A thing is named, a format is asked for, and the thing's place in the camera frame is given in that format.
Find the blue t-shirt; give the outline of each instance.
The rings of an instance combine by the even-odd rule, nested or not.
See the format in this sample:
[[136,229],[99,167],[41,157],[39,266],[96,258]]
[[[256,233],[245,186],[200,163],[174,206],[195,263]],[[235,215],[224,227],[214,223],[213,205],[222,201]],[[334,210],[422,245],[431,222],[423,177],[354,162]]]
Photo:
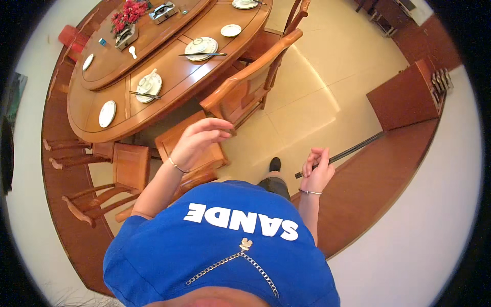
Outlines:
[[[237,257],[186,285],[214,263],[241,251],[261,266],[271,287]],[[339,306],[331,270],[296,208],[243,181],[200,185],[153,220],[129,217],[104,258],[104,282],[126,306],[166,301],[206,286],[252,293],[271,306]]]

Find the chopsticks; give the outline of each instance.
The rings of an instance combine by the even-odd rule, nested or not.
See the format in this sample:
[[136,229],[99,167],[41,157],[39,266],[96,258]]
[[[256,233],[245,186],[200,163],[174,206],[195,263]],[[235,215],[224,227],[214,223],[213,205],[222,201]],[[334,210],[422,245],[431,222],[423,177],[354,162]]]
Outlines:
[[226,56],[226,55],[227,54],[224,53],[207,53],[207,54],[195,53],[195,54],[178,55],[178,56]]
[[161,99],[162,96],[157,96],[157,95],[150,95],[150,94],[143,94],[143,93],[138,93],[138,92],[133,92],[130,91],[130,94],[138,95],[138,96],[143,96],[143,97],[148,97],[148,98],[154,98],[154,99]]

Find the silver bracelet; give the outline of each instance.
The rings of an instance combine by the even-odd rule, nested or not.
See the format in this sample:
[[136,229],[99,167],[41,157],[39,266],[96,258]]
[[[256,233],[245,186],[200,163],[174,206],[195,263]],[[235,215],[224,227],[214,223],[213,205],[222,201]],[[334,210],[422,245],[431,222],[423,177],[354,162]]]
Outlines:
[[180,170],[181,172],[183,172],[184,174],[189,174],[190,170],[189,171],[184,171],[182,170],[180,167],[177,166],[177,164],[174,163],[174,161],[172,160],[172,158],[170,157],[169,155],[169,162],[175,167],[177,168],[178,170]]
[[307,195],[309,195],[309,194],[322,195],[322,193],[311,192],[311,191],[304,191],[304,190],[300,190],[300,188],[299,188],[299,191],[302,192],[302,193],[305,193]]

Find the flower arrangement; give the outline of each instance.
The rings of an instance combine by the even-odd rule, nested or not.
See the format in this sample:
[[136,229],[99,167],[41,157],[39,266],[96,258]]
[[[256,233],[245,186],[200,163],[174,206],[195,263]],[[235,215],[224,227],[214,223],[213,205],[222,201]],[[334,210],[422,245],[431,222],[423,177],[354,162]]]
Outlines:
[[111,18],[111,33],[116,38],[124,29],[135,24],[148,9],[147,1],[128,0],[123,6],[123,10],[116,13]]

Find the pant leg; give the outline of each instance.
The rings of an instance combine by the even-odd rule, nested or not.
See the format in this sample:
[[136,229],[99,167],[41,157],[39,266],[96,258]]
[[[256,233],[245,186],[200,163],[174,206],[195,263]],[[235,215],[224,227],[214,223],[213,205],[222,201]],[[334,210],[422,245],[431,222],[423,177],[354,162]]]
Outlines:
[[259,182],[257,185],[268,192],[283,196],[290,201],[288,187],[286,186],[286,182],[280,176],[281,174],[279,171],[272,171],[268,173],[266,178],[261,180],[261,182]]

